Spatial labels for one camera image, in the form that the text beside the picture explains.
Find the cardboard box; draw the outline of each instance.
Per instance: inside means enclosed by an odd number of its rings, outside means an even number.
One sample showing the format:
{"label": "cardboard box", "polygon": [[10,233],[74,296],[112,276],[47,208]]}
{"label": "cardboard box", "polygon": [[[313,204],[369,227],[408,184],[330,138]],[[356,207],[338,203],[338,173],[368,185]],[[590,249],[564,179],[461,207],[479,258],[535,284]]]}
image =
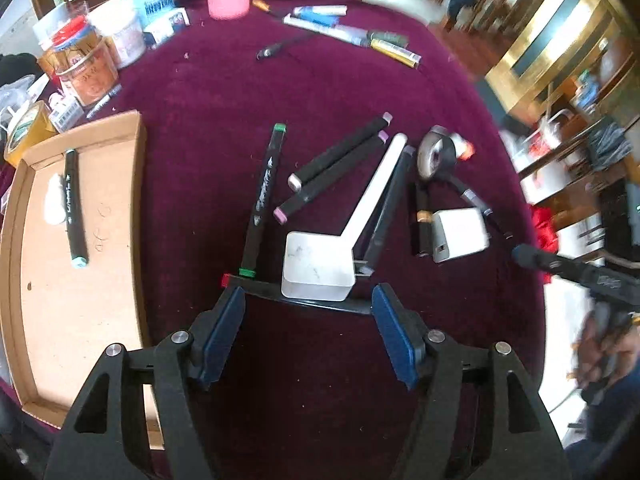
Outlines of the cardboard box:
{"label": "cardboard box", "polygon": [[[0,238],[0,326],[25,412],[60,428],[100,353],[149,344],[140,281],[138,211],[146,131],[137,112],[85,124],[33,146],[14,177]],[[44,221],[44,197],[64,153],[79,153],[89,263],[71,266],[64,224]],[[152,447],[162,447],[150,387]]]}

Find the burgundy tablecloth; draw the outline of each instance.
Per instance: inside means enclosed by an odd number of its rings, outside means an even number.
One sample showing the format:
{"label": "burgundy tablecloth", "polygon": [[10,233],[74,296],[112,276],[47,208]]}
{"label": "burgundy tablecloth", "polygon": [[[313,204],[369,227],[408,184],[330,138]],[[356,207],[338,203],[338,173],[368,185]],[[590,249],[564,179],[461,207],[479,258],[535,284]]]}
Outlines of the burgundy tablecloth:
{"label": "burgundy tablecloth", "polygon": [[[341,0],[269,0],[278,10]],[[141,203],[145,308],[155,342],[213,306],[224,272],[238,269],[255,181],[274,123],[286,123],[274,204],[287,176],[375,115],[417,146],[434,124],[476,147],[456,170],[523,242],[534,242],[520,184],[495,125],[465,73],[420,23],[348,1],[341,23],[392,30],[422,56],[411,70],[373,50],[325,37],[273,59],[255,54],[301,32],[252,8],[212,20],[191,2],[192,25],[122,73],[122,92],[101,112],[135,108],[148,130]],[[378,162],[369,160],[295,215],[266,229],[258,276],[279,282],[290,230],[339,234]],[[437,187],[439,208],[464,206]],[[540,277],[511,263],[496,238],[479,254],[440,266],[410,254],[402,200],[380,265],[359,284],[366,297],[389,282],[427,325],[481,347],[508,341],[536,380],[543,366]],[[108,288],[102,292],[108,294]],[[226,479],[384,479],[416,398],[399,383],[370,317],[296,308],[255,298],[220,382],[194,396],[208,450]]]}

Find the blue gripper pad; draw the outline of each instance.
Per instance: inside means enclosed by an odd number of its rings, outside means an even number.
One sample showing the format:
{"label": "blue gripper pad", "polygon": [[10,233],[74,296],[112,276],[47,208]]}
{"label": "blue gripper pad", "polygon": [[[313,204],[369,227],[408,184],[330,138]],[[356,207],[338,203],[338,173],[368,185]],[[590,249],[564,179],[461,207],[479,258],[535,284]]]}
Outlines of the blue gripper pad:
{"label": "blue gripper pad", "polygon": [[420,315],[405,309],[388,283],[377,285],[371,297],[371,313],[399,381],[411,390],[418,381],[417,366],[426,354]]}
{"label": "blue gripper pad", "polygon": [[208,390],[219,380],[243,317],[244,290],[239,286],[227,287],[216,306],[199,314],[191,325],[194,374],[190,376],[203,389]]}

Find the cable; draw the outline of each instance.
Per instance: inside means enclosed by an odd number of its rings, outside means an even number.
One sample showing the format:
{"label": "cable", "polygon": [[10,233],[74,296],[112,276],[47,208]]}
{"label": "cable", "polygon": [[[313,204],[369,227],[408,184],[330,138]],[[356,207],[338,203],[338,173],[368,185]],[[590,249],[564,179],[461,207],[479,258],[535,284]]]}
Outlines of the cable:
{"label": "cable", "polygon": [[571,397],[573,397],[578,390],[580,390],[580,386],[576,386],[573,390],[571,390],[571,392],[564,399],[562,399],[559,404],[557,404],[552,410],[549,411],[549,415],[551,415],[555,410],[557,410],[565,402],[571,399]]}

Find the wooden floor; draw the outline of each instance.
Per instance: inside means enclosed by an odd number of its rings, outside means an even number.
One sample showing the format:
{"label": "wooden floor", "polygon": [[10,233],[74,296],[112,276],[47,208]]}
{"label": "wooden floor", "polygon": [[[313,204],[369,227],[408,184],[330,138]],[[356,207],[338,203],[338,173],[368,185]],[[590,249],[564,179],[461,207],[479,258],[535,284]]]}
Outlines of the wooden floor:
{"label": "wooden floor", "polygon": [[512,39],[492,32],[469,34],[456,28],[447,32],[437,23],[429,25],[428,29],[458,58],[472,81],[487,75],[513,43]]}

